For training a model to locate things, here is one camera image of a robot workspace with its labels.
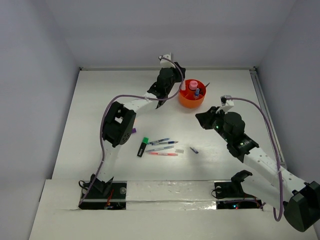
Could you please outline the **small blue spray bottle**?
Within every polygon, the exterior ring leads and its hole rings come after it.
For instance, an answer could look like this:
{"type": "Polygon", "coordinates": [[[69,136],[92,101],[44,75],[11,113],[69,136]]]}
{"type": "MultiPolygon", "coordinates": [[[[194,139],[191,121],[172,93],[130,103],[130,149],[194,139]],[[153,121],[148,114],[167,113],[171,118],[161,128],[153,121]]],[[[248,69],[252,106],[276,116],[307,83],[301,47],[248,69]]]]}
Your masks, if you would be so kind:
{"type": "Polygon", "coordinates": [[[195,90],[195,92],[194,92],[194,98],[195,98],[195,99],[198,99],[199,96],[200,96],[200,89],[197,88],[197,89],[195,90]]]}

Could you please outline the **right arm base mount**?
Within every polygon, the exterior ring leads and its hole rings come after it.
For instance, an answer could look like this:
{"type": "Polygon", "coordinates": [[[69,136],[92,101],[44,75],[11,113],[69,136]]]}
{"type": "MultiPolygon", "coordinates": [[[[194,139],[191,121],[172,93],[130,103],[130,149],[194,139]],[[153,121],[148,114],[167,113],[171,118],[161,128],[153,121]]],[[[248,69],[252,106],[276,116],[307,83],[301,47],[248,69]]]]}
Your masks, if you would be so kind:
{"type": "Polygon", "coordinates": [[[216,199],[217,210],[263,209],[264,204],[255,196],[245,193],[241,183],[253,174],[242,170],[229,181],[216,181],[211,195],[216,199]]]}

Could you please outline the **pink capped clear tube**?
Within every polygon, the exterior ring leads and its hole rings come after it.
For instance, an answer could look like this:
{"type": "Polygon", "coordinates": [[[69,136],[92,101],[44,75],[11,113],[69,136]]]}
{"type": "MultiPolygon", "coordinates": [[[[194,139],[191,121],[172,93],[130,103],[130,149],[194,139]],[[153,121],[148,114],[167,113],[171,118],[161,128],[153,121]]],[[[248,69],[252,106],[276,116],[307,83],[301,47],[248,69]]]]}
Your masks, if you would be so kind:
{"type": "Polygon", "coordinates": [[[191,91],[195,91],[198,88],[198,82],[196,80],[191,80],[188,87],[191,91]]]}

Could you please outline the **green capped black highlighter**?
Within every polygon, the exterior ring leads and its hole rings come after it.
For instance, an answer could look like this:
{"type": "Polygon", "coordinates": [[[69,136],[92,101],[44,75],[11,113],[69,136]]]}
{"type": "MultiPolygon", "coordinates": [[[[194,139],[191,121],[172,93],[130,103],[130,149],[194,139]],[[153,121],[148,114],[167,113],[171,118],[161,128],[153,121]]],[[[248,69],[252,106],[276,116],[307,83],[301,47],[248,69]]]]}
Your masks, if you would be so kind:
{"type": "Polygon", "coordinates": [[[148,145],[149,138],[144,137],[143,140],[141,141],[141,144],[139,146],[138,152],[137,152],[137,157],[141,158],[144,154],[144,151],[146,149],[146,146],[148,145]]]}

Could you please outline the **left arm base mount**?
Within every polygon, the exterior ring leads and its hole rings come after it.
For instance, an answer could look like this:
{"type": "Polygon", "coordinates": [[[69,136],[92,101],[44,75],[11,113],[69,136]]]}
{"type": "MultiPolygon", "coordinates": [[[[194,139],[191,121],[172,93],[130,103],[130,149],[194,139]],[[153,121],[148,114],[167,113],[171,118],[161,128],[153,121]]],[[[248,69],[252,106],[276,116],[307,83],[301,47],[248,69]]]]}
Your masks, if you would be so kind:
{"type": "Polygon", "coordinates": [[[78,182],[81,188],[78,207],[81,210],[125,210],[127,182],[113,181],[113,178],[108,182],[96,179],[89,189],[94,177],[95,175],[92,174],[90,181],[78,182]]]}

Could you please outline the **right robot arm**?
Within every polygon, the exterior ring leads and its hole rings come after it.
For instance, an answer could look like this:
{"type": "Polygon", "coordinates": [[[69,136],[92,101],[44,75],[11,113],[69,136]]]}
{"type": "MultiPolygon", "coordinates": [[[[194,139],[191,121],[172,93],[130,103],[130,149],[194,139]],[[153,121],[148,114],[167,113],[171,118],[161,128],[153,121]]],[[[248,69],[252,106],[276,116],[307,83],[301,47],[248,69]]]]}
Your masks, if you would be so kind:
{"type": "Polygon", "coordinates": [[[205,130],[215,130],[226,141],[229,153],[257,172],[242,171],[232,177],[230,190],[235,196],[253,195],[283,213],[297,231],[305,232],[320,219],[320,185],[306,182],[278,165],[245,134],[245,122],[236,112],[218,107],[195,115],[205,130]]]}

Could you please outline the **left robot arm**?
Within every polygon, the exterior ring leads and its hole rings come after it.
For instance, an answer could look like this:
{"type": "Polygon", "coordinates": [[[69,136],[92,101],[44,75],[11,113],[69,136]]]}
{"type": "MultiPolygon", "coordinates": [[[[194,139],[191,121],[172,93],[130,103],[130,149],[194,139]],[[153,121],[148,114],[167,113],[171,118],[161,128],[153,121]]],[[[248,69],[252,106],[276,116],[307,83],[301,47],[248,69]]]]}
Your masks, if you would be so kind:
{"type": "Polygon", "coordinates": [[[173,86],[179,83],[182,87],[186,76],[186,69],[178,62],[167,58],[161,59],[169,67],[161,66],[156,82],[143,96],[121,94],[114,97],[107,105],[100,124],[99,142],[102,150],[101,162],[97,172],[91,176],[86,192],[92,189],[97,196],[104,198],[110,194],[114,178],[114,166],[121,146],[132,134],[137,116],[161,107],[167,100],[178,93],[170,95],[173,86]]]}

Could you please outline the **red clear pen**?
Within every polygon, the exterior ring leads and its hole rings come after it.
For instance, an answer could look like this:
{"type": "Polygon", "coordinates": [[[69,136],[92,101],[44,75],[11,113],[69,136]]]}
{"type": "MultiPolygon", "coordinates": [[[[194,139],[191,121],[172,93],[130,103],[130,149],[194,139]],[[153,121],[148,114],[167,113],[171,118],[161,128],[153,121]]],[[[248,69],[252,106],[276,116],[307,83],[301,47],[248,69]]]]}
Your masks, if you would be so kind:
{"type": "Polygon", "coordinates": [[[148,155],[151,156],[166,156],[166,157],[176,157],[178,153],[170,153],[170,152],[149,152],[148,155]]]}

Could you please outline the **light blue clear pen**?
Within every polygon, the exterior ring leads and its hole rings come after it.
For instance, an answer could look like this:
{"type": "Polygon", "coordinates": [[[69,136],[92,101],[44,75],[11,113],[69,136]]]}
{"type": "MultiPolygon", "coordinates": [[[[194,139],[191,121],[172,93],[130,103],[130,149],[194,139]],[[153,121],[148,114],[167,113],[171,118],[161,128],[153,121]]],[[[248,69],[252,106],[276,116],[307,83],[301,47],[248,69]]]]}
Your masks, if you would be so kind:
{"type": "Polygon", "coordinates": [[[145,152],[147,152],[147,153],[149,153],[149,152],[158,152],[158,151],[173,149],[174,147],[175,146],[173,146],[173,145],[165,146],[165,147],[158,147],[158,148],[154,148],[154,149],[145,150],[145,152]]]}

